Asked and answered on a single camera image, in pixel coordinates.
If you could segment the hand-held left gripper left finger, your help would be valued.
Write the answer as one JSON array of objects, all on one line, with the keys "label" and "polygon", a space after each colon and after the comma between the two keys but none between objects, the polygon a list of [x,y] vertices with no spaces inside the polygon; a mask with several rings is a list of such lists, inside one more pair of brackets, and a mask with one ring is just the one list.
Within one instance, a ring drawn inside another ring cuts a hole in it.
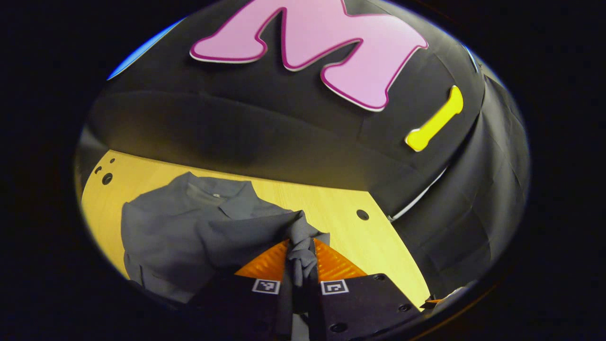
[{"label": "hand-held left gripper left finger", "polygon": [[189,302],[195,322],[217,341],[288,341],[288,248],[284,240],[241,269],[216,274]]}]

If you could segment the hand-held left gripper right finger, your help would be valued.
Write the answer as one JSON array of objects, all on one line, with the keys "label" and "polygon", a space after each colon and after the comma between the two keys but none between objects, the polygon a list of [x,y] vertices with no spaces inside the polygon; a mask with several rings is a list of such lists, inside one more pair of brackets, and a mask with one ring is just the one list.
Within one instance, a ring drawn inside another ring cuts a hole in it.
[{"label": "hand-held left gripper right finger", "polygon": [[310,339],[367,341],[420,318],[421,312],[383,273],[366,274],[314,238],[310,274]]}]

